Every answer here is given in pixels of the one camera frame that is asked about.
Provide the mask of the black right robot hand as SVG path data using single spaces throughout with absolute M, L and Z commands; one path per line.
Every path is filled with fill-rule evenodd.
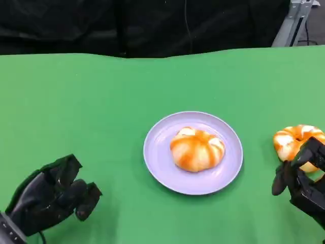
M 276 168 L 272 195 L 280 195 L 289 189 L 290 203 L 312 217 L 324 228 L 324 176 L 313 181 L 300 169 L 305 163 L 324 171 L 324 144 L 310 137 L 293 160 L 284 161 Z

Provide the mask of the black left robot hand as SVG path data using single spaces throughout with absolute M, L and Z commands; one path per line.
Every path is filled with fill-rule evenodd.
M 26 235 L 47 230 L 72 214 L 85 221 L 102 193 L 76 176 L 82 165 L 67 155 L 28 176 L 16 189 L 5 213 Z

